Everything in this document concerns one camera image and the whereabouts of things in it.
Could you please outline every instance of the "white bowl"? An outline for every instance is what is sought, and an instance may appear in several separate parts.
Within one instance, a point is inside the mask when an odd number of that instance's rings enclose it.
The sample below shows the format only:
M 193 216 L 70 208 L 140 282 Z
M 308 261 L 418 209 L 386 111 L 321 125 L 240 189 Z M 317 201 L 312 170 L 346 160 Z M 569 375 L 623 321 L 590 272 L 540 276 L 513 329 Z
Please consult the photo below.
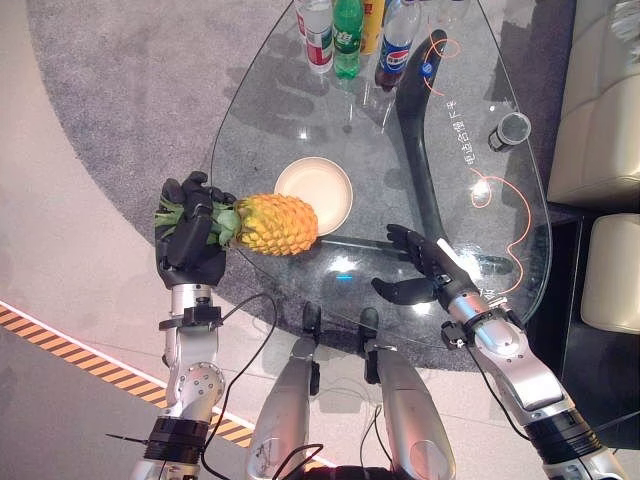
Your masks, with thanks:
M 336 163 L 322 157 L 305 157 L 289 164 L 278 177 L 274 192 L 311 205 L 318 217 L 318 235 L 340 227 L 353 204 L 349 177 Z

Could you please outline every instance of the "gray carpet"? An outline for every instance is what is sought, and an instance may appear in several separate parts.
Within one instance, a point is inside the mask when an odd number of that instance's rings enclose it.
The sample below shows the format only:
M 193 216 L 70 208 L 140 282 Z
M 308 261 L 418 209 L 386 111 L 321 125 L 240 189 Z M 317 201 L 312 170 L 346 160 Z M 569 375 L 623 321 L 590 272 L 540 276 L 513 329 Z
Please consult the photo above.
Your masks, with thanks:
M 281 0 L 28 1 L 34 50 L 62 126 L 96 183 L 147 239 L 159 186 L 208 166 L 230 99 L 284 7 Z M 491 22 L 494 6 L 487 7 Z M 531 117 L 546 185 L 575 1 L 536 2 L 527 26 L 521 17 L 530 2 L 505 8 L 504 22 L 492 25 L 520 107 Z M 277 291 L 240 255 L 229 256 L 218 293 L 237 303 L 265 288 Z M 285 328 L 298 328 L 301 302 L 287 297 Z M 252 313 L 261 314 L 261 307 Z M 328 323 L 335 328 L 324 341 L 352 350 L 353 327 L 340 319 Z M 462 355 L 443 355 L 441 346 L 408 343 L 405 350 L 417 365 L 473 368 Z

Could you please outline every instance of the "pineapple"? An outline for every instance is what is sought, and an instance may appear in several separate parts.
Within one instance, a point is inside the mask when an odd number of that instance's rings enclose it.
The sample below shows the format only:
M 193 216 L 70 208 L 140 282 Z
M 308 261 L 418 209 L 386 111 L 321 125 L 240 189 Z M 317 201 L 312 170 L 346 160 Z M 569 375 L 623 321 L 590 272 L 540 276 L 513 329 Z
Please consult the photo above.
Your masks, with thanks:
M 156 212 L 155 226 L 175 230 L 184 208 L 160 199 L 166 212 Z M 280 194 L 252 195 L 233 206 L 213 202 L 213 223 L 207 244 L 222 246 L 236 240 L 251 250 L 267 255 L 295 255 L 311 248 L 318 236 L 318 218 L 311 205 L 299 198 Z

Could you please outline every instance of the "yellow black hazard stripe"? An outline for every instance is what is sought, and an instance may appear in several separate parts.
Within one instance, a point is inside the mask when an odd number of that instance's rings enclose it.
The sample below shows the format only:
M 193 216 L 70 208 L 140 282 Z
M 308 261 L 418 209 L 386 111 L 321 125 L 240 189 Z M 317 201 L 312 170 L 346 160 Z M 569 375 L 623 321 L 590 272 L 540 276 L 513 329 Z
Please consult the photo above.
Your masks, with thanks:
M 159 408 L 167 406 L 165 388 L 92 353 L 19 314 L 0 307 L 0 325 L 43 350 Z
M 61 337 L 46 326 L 32 322 L 19 313 L 5 308 L 3 305 L 0 305 L 0 325 L 24 340 L 39 346 L 43 350 L 64 359 L 66 362 L 89 372 L 107 383 L 115 385 L 131 395 L 141 398 L 158 408 L 167 407 L 165 386 L 161 382 L 152 382 L 134 373 L 132 369 L 127 369 L 126 365 L 116 365 L 101 356 L 99 352 L 91 352 L 72 339 Z M 212 428 L 219 418 L 218 414 L 213 416 L 211 421 Z M 241 425 L 226 414 L 216 432 L 217 436 L 243 448 L 249 446 L 252 434 L 253 429 Z M 326 464 L 314 460 L 309 462 L 306 468 L 324 467 Z

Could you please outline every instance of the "green soda bottle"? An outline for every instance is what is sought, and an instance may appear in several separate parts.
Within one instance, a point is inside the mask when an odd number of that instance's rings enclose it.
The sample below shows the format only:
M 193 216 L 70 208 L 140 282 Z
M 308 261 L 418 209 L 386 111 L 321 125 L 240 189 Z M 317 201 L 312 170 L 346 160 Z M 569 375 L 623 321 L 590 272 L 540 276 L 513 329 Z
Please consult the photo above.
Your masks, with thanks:
M 338 0 L 333 7 L 333 66 L 338 78 L 355 78 L 360 71 L 362 0 Z

